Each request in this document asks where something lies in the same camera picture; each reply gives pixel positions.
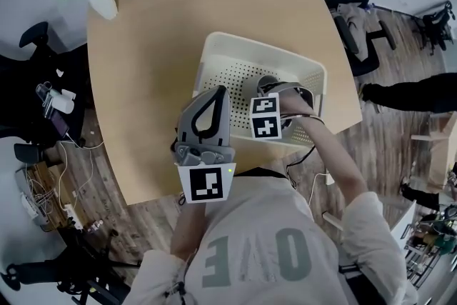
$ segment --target smartphone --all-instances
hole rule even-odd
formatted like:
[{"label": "smartphone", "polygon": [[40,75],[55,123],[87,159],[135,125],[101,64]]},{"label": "smartphone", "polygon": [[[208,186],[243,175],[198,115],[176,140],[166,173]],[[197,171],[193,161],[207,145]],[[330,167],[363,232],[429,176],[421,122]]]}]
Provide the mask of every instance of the smartphone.
[{"label": "smartphone", "polygon": [[54,128],[57,130],[57,133],[62,138],[69,131],[69,125],[66,124],[65,120],[62,118],[60,113],[54,109],[50,118]]}]

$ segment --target power strip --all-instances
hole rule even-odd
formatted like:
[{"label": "power strip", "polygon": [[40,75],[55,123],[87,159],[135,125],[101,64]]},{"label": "power strip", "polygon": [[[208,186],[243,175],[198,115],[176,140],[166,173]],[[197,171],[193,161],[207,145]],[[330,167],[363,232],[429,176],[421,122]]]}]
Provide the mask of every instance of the power strip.
[{"label": "power strip", "polygon": [[24,192],[21,192],[21,204],[26,209],[32,220],[38,217],[38,209],[36,208],[35,203],[27,197]]},{"label": "power strip", "polygon": [[82,230],[83,225],[81,224],[81,220],[79,220],[79,217],[76,215],[73,206],[70,204],[64,205],[64,211],[66,212],[66,217],[68,217],[69,219],[71,218],[71,220],[74,221],[74,227],[78,230]]}]

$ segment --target white plastic basket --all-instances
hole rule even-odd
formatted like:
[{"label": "white plastic basket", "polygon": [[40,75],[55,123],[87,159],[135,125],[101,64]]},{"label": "white plastic basket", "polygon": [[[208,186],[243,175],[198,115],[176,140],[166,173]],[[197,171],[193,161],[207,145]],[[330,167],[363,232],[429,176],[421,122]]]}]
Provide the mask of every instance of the white plastic basket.
[{"label": "white plastic basket", "polygon": [[[320,63],[277,47],[242,37],[214,32],[206,37],[193,96],[224,85],[231,96],[230,135],[252,139],[249,103],[245,100],[243,81],[258,75],[272,75],[279,81],[297,81],[314,95],[314,109],[323,116],[327,71]],[[312,141],[298,125],[281,140],[268,143],[311,146]]]}]

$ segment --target hand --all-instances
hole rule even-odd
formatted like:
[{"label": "hand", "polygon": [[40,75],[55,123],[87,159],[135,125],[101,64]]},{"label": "hand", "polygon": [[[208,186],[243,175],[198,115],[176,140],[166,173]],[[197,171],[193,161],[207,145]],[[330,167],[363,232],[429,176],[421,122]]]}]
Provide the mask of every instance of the hand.
[{"label": "hand", "polygon": [[307,104],[294,89],[286,89],[279,93],[281,114],[312,114],[316,112]]}]

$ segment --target wire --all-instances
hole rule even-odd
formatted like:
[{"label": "wire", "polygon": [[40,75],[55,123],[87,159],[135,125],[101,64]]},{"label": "wire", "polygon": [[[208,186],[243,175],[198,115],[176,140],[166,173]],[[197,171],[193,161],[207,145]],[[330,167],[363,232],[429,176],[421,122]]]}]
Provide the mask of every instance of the wire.
[{"label": "wire", "polygon": [[[49,199],[53,196],[54,191],[52,189],[49,190],[49,191],[46,191],[44,186],[39,181],[37,181],[36,179],[30,178],[29,173],[27,171],[28,167],[29,166],[26,164],[26,166],[25,166],[25,175],[26,175],[27,184],[29,186],[29,191],[30,191],[31,198],[34,200],[35,204],[38,207],[44,206],[44,213],[46,215],[49,215],[54,210],[54,207],[53,207],[51,201],[49,201]],[[34,190],[34,183],[38,184],[41,187],[41,189],[43,191],[42,194],[35,194],[34,193],[34,191],[35,191]],[[51,210],[50,211],[48,211],[48,204],[51,206]]]},{"label": "wire", "polygon": [[78,203],[78,197],[79,197],[79,192],[81,192],[81,190],[83,189],[83,187],[88,184],[92,177],[94,176],[94,161],[92,160],[92,150],[89,150],[89,156],[90,156],[90,160],[91,160],[91,176],[89,177],[89,179],[87,181],[85,181],[81,187],[78,188],[78,191],[76,192],[76,199],[74,200],[74,205],[73,205],[73,210],[76,208],[76,204]]},{"label": "wire", "polygon": [[291,166],[295,166],[295,165],[297,165],[297,164],[303,163],[303,162],[308,158],[308,156],[311,155],[311,153],[314,151],[315,148],[316,148],[316,145],[313,145],[313,147],[311,148],[311,150],[308,151],[308,153],[306,153],[306,155],[305,155],[303,158],[299,159],[298,161],[295,161],[295,162],[293,162],[293,163],[290,163],[290,164],[287,164],[287,165],[286,165],[286,174],[287,174],[287,178],[288,178],[288,180],[291,182],[291,185],[292,185],[292,187],[293,187],[294,189],[297,188],[297,182],[294,181],[294,180],[292,179],[291,174],[289,173],[289,169],[291,168]]},{"label": "wire", "polygon": [[102,141],[100,144],[98,144],[97,146],[79,146],[69,135],[69,133],[67,132],[66,133],[66,136],[71,140],[71,141],[60,141],[60,143],[65,143],[65,144],[75,144],[77,147],[79,147],[80,149],[86,149],[86,150],[90,150],[90,149],[97,149],[99,148],[100,146],[102,146],[103,144],[105,144],[105,141]]},{"label": "wire", "polygon": [[59,181],[57,183],[57,189],[58,189],[58,197],[57,197],[57,200],[59,201],[59,206],[62,210],[65,211],[65,209],[62,207],[62,201],[60,200],[60,184],[62,182],[62,177],[64,176],[65,172],[66,172],[66,168],[68,167],[69,165],[69,157],[68,155],[66,154],[66,150],[65,150],[65,146],[62,144],[62,141],[59,141],[60,143],[60,146],[62,146],[62,149],[64,150],[64,153],[65,153],[65,168],[64,168],[64,171],[62,171],[60,177],[59,177]]},{"label": "wire", "polygon": [[179,196],[178,205],[183,206],[185,203],[186,203],[186,196],[184,195],[184,192],[183,192]]},{"label": "wire", "polygon": [[313,180],[313,186],[311,187],[311,194],[309,195],[309,200],[308,200],[308,206],[311,208],[311,199],[313,198],[313,192],[314,192],[314,185],[316,184],[316,178],[318,176],[328,176],[329,174],[324,174],[324,173],[317,173],[315,176],[314,176],[314,180]]}]

